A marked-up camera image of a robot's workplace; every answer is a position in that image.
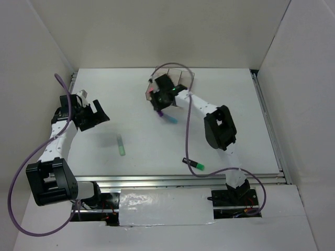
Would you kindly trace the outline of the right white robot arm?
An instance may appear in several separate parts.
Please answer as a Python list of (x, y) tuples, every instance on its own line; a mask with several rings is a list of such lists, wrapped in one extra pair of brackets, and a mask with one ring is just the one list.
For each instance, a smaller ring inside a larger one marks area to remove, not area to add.
[[(237, 129), (229, 108), (225, 105), (219, 107), (204, 101), (194, 95), (190, 87), (186, 87), (182, 84), (175, 85), (167, 74), (149, 78), (146, 96), (159, 116), (163, 116), (163, 109), (169, 106), (188, 109), (185, 136), (185, 164), (188, 165), (192, 174), (199, 178), (224, 173), (226, 176), (229, 201), (234, 205), (242, 204), (247, 198), (250, 184), (244, 171), (240, 168), (241, 165), (235, 153)], [(229, 164), (227, 168), (207, 175), (198, 175), (193, 172), (192, 162), (188, 153), (189, 127), (192, 111), (195, 111), (196, 114), (203, 119), (205, 139), (209, 146), (218, 151), (222, 159), (227, 160)]]

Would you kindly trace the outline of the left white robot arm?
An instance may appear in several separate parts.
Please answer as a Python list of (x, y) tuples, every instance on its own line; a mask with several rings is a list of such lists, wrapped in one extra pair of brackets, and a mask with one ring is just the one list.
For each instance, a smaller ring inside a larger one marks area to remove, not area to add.
[(36, 163), (26, 167), (30, 188), (38, 206), (81, 200), (90, 208), (103, 204), (103, 195), (94, 181), (78, 182), (68, 165), (68, 156), (76, 134), (109, 121), (98, 100), (89, 104), (87, 92), (60, 96), (61, 106), (51, 120), (49, 143)]

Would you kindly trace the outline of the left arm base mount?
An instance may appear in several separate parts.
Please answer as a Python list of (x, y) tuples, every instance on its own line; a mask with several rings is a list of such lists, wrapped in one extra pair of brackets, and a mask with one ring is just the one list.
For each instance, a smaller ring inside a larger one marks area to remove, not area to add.
[(107, 226), (119, 226), (119, 192), (100, 193), (81, 200), (80, 211), (71, 222), (102, 222)]

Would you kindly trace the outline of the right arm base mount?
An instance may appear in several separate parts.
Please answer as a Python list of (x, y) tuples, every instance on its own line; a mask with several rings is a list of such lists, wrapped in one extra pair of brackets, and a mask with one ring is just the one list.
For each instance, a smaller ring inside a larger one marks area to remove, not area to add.
[(255, 189), (250, 189), (245, 195), (237, 198), (232, 191), (212, 190), (207, 198), (213, 204), (214, 219), (233, 219), (260, 217), (261, 214), (248, 215), (248, 211), (258, 210), (259, 201)]

